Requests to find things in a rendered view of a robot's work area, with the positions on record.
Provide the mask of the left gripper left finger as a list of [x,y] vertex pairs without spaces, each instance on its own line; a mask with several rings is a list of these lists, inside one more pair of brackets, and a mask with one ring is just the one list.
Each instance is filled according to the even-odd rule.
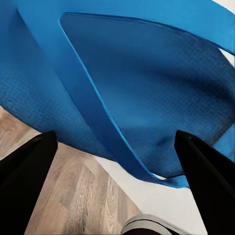
[[0,161],[0,235],[24,235],[57,149],[52,130]]

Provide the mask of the sandal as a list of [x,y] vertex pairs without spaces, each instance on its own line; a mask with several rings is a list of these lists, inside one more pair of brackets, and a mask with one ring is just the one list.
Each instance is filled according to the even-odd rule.
[[212,0],[0,0],[0,106],[139,180],[190,188],[177,130],[235,163],[220,49],[235,56],[235,14]]

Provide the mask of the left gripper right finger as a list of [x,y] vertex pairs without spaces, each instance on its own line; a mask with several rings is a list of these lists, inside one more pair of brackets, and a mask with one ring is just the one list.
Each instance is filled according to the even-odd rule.
[[235,163],[181,130],[176,131],[174,149],[208,235],[235,235]]

